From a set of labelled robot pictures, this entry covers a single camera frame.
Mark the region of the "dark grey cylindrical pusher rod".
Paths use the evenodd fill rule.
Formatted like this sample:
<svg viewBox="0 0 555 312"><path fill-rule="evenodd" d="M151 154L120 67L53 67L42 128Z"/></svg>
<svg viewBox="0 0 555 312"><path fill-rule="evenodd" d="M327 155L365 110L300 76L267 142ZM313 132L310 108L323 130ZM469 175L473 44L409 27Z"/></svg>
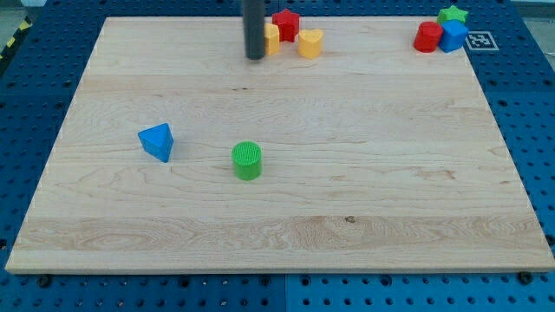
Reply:
<svg viewBox="0 0 555 312"><path fill-rule="evenodd" d="M242 1L245 56L250 60L262 59L264 51L264 1Z"/></svg>

